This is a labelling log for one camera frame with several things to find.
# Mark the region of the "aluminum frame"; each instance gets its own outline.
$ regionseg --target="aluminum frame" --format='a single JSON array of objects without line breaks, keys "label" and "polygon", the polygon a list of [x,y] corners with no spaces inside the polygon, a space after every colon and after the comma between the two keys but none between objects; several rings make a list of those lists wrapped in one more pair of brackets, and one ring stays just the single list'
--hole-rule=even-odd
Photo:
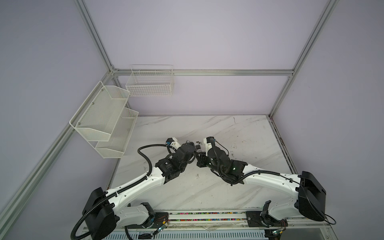
[{"label": "aluminum frame", "polygon": [[299,58],[296,61],[296,64],[293,68],[293,74],[292,76],[289,76],[287,81],[285,82],[283,89],[281,90],[279,96],[276,99],[276,102],[274,103],[271,112],[269,113],[269,116],[272,118],[275,114],[277,109],[279,108],[280,104],[284,100],[284,97],[289,91],[289,88],[292,86],[293,81],[296,79],[297,74],[299,73],[301,67],[303,66],[305,60],[307,59],[309,53],[311,52],[313,45],[315,44],[316,40],[319,38],[319,35],[321,31],[323,30],[325,23],[328,21],[329,17],[331,16],[333,10],[335,9],[337,3],[339,0],[328,0],[327,4],[325,5],[319,19],[316,22],[315,27],[312,30],[312,33],[310,37],[307,40],[307,43],[305,44],[303,50],[301,51],[301,54]]},{"label": "aluminum frame", "polygon": [[[112,79],[112,72],[107,72],[103,78],[102,83],[106,84]],[[97,92],[101,89],[101,86],[94,88],[88,95],[83,104],[79,108],[79,112],[75,118],[80,118],[88,105],[91,104],[93,98]],[[33,193],[39,186],[40,182],[44,179],[46,174],[51,169],[51,166],[55,163],[57,156],[68,142],[71,135],[74,133],[74,128],[68,123],[67,126],[60,133],[59,137],[55,140],[40,162],[37,164],[32,173],[28,176],[27,180],[23,183],[12,200],[5,207],[4,211],[0,214],[0,240],[3,239],[9,230],[12,228],[21,212],[26,207],[27,203],[33,196]]]},{"label": "aluminum frame", "polygon": [[[85,1],[74,0],[74,2],[108,70],[101,81],[103,82],[103,84],[105,84],[109,80],[113,80],[117,86],[121,87],[121,84],[118,81],[118,76],[130,75],[131,70],[119,70],[113,67],[107,55],[107,52],[103,46],[101,38],[97,32],[97,29],[94,25],[94,22],[91,18],[91,15],[89,13],[89,10],[86,6]],[[337,2],[338,0],[328,0],[293,70],[242,70],[242,69],[240,70],[174,70],[174,75],[175,76],[288,76],[288,79],[283,89],[281,90],[278,98],[276,99],[276,102],[274,103],[271,109],[271,112],[269,114],[269,122],[276,136],[276,139],[279,142],[281,149],[283,150],[283,153],[287,159],[287,162],[291,168],[291,171],[293,173],[297,173],[297,170],[294,167],[288,152],[286,151],[285,145],[280,137],[280,134],[277,131],[277,128],[273,122],[272,117],[275,115],[278,107],[280,106],[281,102],[286,96],[289,88],[291,87],[293,81],[295,80],[297,74],[299,73],[307,56],[309,55],[311,49],[313,48],[314,43],[318,39],[319,34],[321,33],[321,30],[323,29],[325,23],[327,22],[331,13],[336,7]],[[93,99],[94,95],[98,91],[99,89],[94,89],[89,94],[89,96],[81,105],[83,110],[80,111],[79,114],[82,114],[83,111],[85,111],[86,106],[90,103],[90,101]],[[21,188],[18,190],[18,192],[15,194],[15,196],[6,206],[4,211],[0,214],[0,240],[3,239],[6,236],[6,234],[9,232],[9,230],[12,228],[17,218],[20,216],[21,212],[24,210],[25,206],[27,205],[28,201],[31,199],[34,191],[39,186],[39,183],[44,179],[45,175],[50,170],[50,167],[54,164],[58,154],[63,149],[63,147],[65,146],[65,144],[67,143],[67,141],[69,140],[73,132],[74,132],[74,129],[69,124],[67,124],[67,126],[60,133],[59,137],[55,140],[55,142],[49,148],[48,152],[43,156],[39,164],[35,167],[35,169],[29,175],[27,180],[23,183]],[[116,173],[119,160],[120,159],[117,160],[116,168],[111,174],[111,179],[113,179],[114,174]]]},{"label": "aluminum frame", "polygon": [[[129,76],[132,70],[115,69],[113,73]],[[173,69],[174,76],[292,76],[293,73],[292,69]]]}]

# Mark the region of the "wire basket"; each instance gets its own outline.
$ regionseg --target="wire basket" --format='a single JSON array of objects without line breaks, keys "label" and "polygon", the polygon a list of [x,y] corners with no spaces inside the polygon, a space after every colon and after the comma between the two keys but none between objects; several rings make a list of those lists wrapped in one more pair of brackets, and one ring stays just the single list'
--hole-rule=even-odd
[{"label": "wire basket", "polygon": [[129,91],[125,89],[102,84],[80,119],[76,123],[71,120],[70,123],[87,141],[108,141],[128,96]]},{"label": "wire basket", "polygon": [[121,158],[128,146],[138,112],[124,108],[108,142],[98,142],[96,151],[103,158]]},{"label": "wire basket", "polygon": [[131,70],[126,84],[130,96],[172,96],[172,65],[131,65]]},{"label": "wire basket", "polygon": [[128,146],[136,123],[138,112],[126,108],[129,91],[105,86],[100,88],[87,109],[81,114],[81,107],[70,120],[70,125],[103,158],[121,158]]}]

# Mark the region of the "aluminum extrusion bar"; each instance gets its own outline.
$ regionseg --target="aluminum extrusion bar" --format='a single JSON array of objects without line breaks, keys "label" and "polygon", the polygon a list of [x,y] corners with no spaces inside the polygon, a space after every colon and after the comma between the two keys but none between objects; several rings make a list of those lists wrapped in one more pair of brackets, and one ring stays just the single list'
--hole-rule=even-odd
[{"label": "aluminum extrusion bar", "polygon": [[273,121],[273,119],[271,119],[270,117],[267,116],[267,119],[268,119],[268,122],[272,128],[272,131],[273,131],[273,134],[275,135],[276,137],[276,140],[277,140],[277,143],[279,144],[280,146],[280,149],[281,151],[283,152],[284,154],[284,157],[285,157],[285,160],[287,161],[287,164],[288,164],[288,167],[289,169],[291,170],[291,172],[293,174],[298,174],[297,170],[296,170],[296,167],[295,165],[293,164],[293,161],[285,147],[285,144],[283,142],[283,140],[281,139],[281,136],[280,136],[280,133],[279,131],[277,131],[277,127],[275,125],[275,122]]},{"label": "aluminum extrusion bar", "polygon": [[281,102],[283,101],[285,95],[287,94],[289,88],[291,87],[293,81],[295,80],[297,74],[299,73],[301,67],[303,66],[304,61],[306,60],[310,51],[312,50],[313,45],[315,44],[316,40],[319,38],[320,32],[322,31],[325,23],[331,16],[338,1],[339,0],[328,0],[326,6],[323,9],[323,12],[320,15],[320,18],[318,19],[314,29],[312,30],[310,37],[307,40],[307,43],[305,44],[299,58],[297,59],[295,67],[293,68],[294,70],[293,75],[288,77],[286,83],[283,86],[283,89],[281,90],[279,96],[276,99],[276,102],[274,103],[271,109],[271,112],[269,114],[270,117],[273,117],[276,114],[277,109],[279,108]]},{"label": "aluminum extrusion bar", "polygon": [[[115,76],[129,76],[131,69],[114,69]],[[292,69],[173,69],[174,76],[291,76]]]},{"label": "aluminum extrusion bar", "polygon": [[95,24],[94,24],[92,18],[91,18],[91,15],[89,13],[87,5],[85,4],[85,1],[84,0],[74,0],[74,2],[75,2],[76,6],[80,12],[81,18],[83,19],[85,26],[87,27],[87,29],[89,31],[89,34],[91,35],[93,42],[96,45],[98,52],[101,55],[101,58],[105,64],[105,66],[107,67],[107,69],[109,71],[112,71],[113,66],[111,64],[111,61],[109,60],[107,52],[103,46],[103,43],[102,43],[101,38],[99,36],[99,33],[97,32],[97,29],[95,27]]}]

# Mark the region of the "black cable sleeve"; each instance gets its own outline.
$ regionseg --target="black cable sleeve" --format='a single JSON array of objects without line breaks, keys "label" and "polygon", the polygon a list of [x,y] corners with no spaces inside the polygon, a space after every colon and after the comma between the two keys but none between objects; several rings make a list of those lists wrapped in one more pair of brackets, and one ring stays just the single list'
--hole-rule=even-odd
[{"label": "black cable sleeve", "polygon": [[252,171],[252,172],[249,172],[247,174],[244,174],[241,178],[239,178],[237,181],[235,181],[233,184],[238,184],[239,182],[241,182],[242,180],[244,180],[246,177],[249,177],[251,175],[254,175],[254,174],[261,174],[261,173],[264,173],[264,174],[272,174],[272,175],[276,175],[276,176],[281,176],[279,172],[272,172],[272,171],[267,171],[267,170],[256,170],[256,171]]},{"label": "black cable sleeve", "polygon": [[128,186],[125,186],[125,187],[117,190],[117,193],[120,194],[120,193],[122,193],[122,192],[124,192],[124,191],[126,191],[126,190],[128,190],[128,189],[130,189],[130,188],[132,188],[132,187],[134,187],[136,185],[138,185],[139,183],[141,183],[141,182],[143,182],[145,180],[147,180],[147,176],[144,176],[144,177],[140,178],[139,180],[137,180],[136,182],[134,182],[132,184],[129,184]]},{"label": "black cable sleeve", "polygon": [[124,228],[125,228],[125,234],[127,235],[127,238],[128,238],[129,240],[133,240],[132,237],[131,237],[131,236],[129,235],[129,233],[128,233],[128,227],[125,226]]},{"label": "black cable sleeve", "polygon": [[168,145],[166,145],[166,144],[151,144],[151,145],[139,147],[139,149],[137,150],[137,153],[140,154],[143,158],[145,158],[145,160],[147,160],[148,165],[149,165],[149,170],[148,170],[147,176],[149,176],[152,173],[152,163],[151,163],[150,159],[144,153],[141,152],[141,150],[143,150],[144,148],[147,148],[147,147],[167,147],[167,146]]},{"label": "black cable sleeve", "polygon": [[170,147],[170,146],[167,145],[167,150],[168,150],[169,154],[171,154],[172,152],[170,151],[170,148],[169,148],[169,147]]},{"label": "black cable sleeve", "polygon": [[103,204],[106,200],[108,199],[111,199],[113,197],[115,197],[116,194],[111,194],[109,195],[108,197],[104,198],[104,199],[101,199],[100,201],[98,201],[95,205],[92,206],[92,208],[86,212],[79,220],[78,222],[76,223],[76,225],[73,227],[72,229],[72,232],[71,232],[71,240],[79,240],[79,239],[83,239],[85,238],[86,236],[89,236],[91,233],[90,232],[87,232],[87,233],[84,233],[80,236],[76,236],[76,232],[77,230],[79,229],[80,225],[83,223],[83,221],[97,208],[99,207],[101,204]]}]

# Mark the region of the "black mounting plate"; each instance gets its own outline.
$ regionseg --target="black mounting plate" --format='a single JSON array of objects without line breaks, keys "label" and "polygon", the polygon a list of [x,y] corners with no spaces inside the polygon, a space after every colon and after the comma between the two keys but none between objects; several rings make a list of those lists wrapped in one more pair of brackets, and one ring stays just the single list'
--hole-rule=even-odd
[{"label": "black mounting plate", "polygon": [[[260,216],[261,211],[247,211],[245,215],[247,216],[248,227],[265,227],[261,222],[262,218]],[[287,220],[283,219],[285,226],[288,225]],[[281,222],[273,219],[273,227],[281,227]]]}]

